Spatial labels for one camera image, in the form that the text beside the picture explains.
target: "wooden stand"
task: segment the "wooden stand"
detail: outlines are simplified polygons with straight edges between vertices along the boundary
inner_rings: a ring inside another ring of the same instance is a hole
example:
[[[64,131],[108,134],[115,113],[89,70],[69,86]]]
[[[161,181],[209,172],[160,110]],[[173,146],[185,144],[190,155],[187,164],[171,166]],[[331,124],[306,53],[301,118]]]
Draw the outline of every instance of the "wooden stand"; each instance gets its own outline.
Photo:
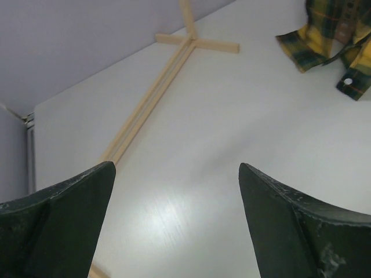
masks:
[[[222,52],[239,53],[239,44],[232,42],[214,41],[212,39],[198,38],[194,25],[194,18],[189,0],[179,0],[183,12],[184,25],[187,29],[186,36],[156,34],[156,40],[160,43],[179,45],[173,56],[169,59],[155,82],[140,100],[131,116],[121,127],[115,138],[101,155],[99,162],[119,162],[136,134],[147,120],[171,82],[174,80],[184,63],[187,61],[195,48],[217,50]],[[90,278],[108,278],[97,266],[92,264],[89,272]]]

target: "button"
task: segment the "button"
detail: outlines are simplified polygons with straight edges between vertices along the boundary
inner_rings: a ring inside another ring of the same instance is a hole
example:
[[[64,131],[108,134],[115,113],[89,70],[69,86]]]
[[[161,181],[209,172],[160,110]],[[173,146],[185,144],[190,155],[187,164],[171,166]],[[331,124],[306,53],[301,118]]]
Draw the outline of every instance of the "button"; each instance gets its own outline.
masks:
[[[346,80],[344,80],[345,85],[350,85],[352,83],[353,83],[353,80],[351,78],[347,78]]]

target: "wooden rack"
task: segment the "wooden rack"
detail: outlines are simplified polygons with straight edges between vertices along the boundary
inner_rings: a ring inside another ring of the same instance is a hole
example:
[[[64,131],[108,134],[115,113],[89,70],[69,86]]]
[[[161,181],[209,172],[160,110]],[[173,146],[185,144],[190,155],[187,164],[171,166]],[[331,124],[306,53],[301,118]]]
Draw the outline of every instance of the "wooden rack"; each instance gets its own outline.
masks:
[[[133,141],[144,122],[165,94],[166,90],[173,82],[174,78],[192,54],[195,48],[216,50],[221,52],[239,53],[239,44],[233,42],[214,41],[212,39],[202,39],[198,37],[194,17],[189,0],[179,0],[183,13],[184,25],[187,30],[186,36],[156,34],[156,41],[159,43],[169,43],[179,45],[177,50],[166,63],[154,83],[147,90],[144,97],[140,100],[131,116],[117,132],[107,149],[99,159],[103,161],[113,161],[115,165],[120,161],[130,143]],[[96,265],[92,264],[89,271],[90,278],[109,278]]]

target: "shirt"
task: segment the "shirt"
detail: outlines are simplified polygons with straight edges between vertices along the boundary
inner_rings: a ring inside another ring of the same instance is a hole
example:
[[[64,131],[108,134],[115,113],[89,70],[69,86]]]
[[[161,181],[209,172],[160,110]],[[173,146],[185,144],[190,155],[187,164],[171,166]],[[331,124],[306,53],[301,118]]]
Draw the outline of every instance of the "shirt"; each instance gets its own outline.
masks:
[[[351,1],[306,0],[307,24],[276,38],[300,72],[340,58],[347,71],[336,88],[358,100],[371,86],[371,0],[359,1],[351,39],[338,54],[330,57],[337,25]]]

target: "table surface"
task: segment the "table surface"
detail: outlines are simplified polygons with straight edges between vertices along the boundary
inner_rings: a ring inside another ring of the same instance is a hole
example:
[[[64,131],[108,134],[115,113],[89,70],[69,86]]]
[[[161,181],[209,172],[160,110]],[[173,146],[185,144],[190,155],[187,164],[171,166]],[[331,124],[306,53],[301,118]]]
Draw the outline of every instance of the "table surface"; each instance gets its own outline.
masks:
[[[241,53],[195,50],[117,165],[94,256],[112,278],[259,277],[242,162],[371,214],[371,93],[337,91],[339,61],[298,72],[274,36],[305,21],[304,1],[240,0],[197,22]],[[151,45],[36,107],[38,189],[95,165],[175,48]]]

